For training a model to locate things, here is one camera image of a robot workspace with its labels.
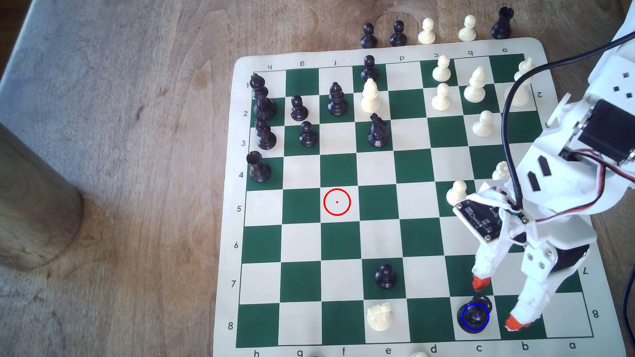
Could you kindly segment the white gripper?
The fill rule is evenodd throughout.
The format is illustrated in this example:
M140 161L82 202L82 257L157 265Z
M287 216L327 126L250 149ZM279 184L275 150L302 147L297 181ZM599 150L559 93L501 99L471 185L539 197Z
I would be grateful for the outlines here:
M521 263L527 276L505 328L518 331L534 322L565 279L586 259L597 234L583 219L605 205L609 168L590 150L582 152L533 143L518 166L529 216L528 245ZM480 243L472 287L482 291L514 244L509 233Z

